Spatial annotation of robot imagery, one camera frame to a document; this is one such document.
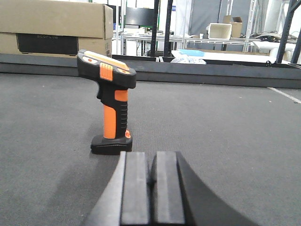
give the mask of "plastic bag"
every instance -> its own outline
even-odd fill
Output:
[[[175,59],[173,59],[171,63],[205,65],[206,61],[200,58],[196,58],[188,55],[182,55],[180,57],[176,57]]]

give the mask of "scanner base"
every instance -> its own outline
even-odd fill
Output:
[[[119,155],[121,151],[131,152],[132,145],[133,138],[106,139],[103,135],[98,135],[92,139],[91,152],[93,154]]]

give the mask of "white line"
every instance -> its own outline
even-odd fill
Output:
[[[280,90],[278,90],[278,89],[275,89],[275,88],[273,88],[273,87],[268,87],[268,89],[273,90],[273,91],[275,91],[275,92],[277,92],[277,93],[279,93],[279,94],[281,94],[281,95],[283,95],[283,96],[285,96],[285,97],[291,99],[291,100],[294,101],[295,103],[301,104],[301,100],[299,100],[299,99],[297,99],[297,98],[295,98],[295,97],[293,97],[293,96],[291,96],[291,95],[288,95],[287,93],[284,93],[284,92],[282,92],[282,91],[280,91]]]

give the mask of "black post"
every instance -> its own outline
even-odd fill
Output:
[[[151,42],[150,42],[150,56],[155,56],[156,51],[156,36],[157,36],[157,23],[158,23],[158,10],[159,10],[159,3],[160,0],[155,0],[154,4],[154,22],[152,25],[152,31],[151,31]]]
[[[219,6],[219,9],[218,9],[217,23],[220,22],[221,10],[222,10],[222,0],[220,0],[220,6]]]
[[[287,38],[290,32],[290,28],[291,28],[291,24],[292,24],[292,20],[293,20],[293,15],[295,13],[295,11],[291,11],[292,6],[296,3],[297,0],[291,0],[290,1],[290,5],[288,7],[288,11],[287,11],[287,15],[286,15],[286,19],[285,19],[285,24],[283,27],[283,32],[282,32],[282,37],[281,37],[281,41],[280,41],[280,46],[278,49],[278,53],[277,53],[277,60],[276,63],[277,64],[281,64],[282,60],[283,60],[283,55],[285,52],[285,46],[287,43]]]
[[[301,5],[301,0],[296,0],[295,4],[292,5],[290,11],[295,11]]]
[[[296,64],[298,62],[299,56],[300,56],[300,51],[301,51],[301,30],[299,33],[299,37],[296,43],[295,50],[293,52],[293,57],[292,57],[292,64]]]
[[[171,11],[173,8],[173,0],[168,0],[167,14],[166,14],[166,26],[165,26],[165,38],[164,38],[164,56],[167,57],[169,53],[169,34],[170,34],[170,19]]]

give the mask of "barcode scanner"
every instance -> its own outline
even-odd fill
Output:
[[[103,135],[92,139],[95,154],[130,152],[133,139],[127,129],[127,90],[136,87],[136,71],[125,63],[91,51],[77,55],[79,77],[96,81],[103,103]]]

